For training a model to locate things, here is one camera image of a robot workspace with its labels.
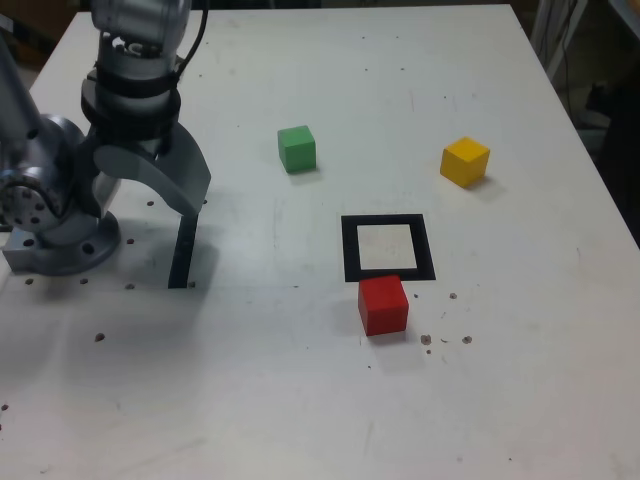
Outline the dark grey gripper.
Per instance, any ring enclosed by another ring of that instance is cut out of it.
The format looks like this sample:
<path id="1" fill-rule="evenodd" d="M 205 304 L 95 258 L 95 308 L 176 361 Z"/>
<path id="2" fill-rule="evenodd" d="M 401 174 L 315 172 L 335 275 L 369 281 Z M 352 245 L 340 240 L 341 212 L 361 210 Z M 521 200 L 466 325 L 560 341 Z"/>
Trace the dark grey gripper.
<path id="1" fill-rule="evenodd" d="M 196 140 L 181 124 L 171 134 L 133 141 L 130 148 L 99 147 L 94 162 L 102 173 L 150 187 L 181 215 L 201 210 L 211 173 Z"/>

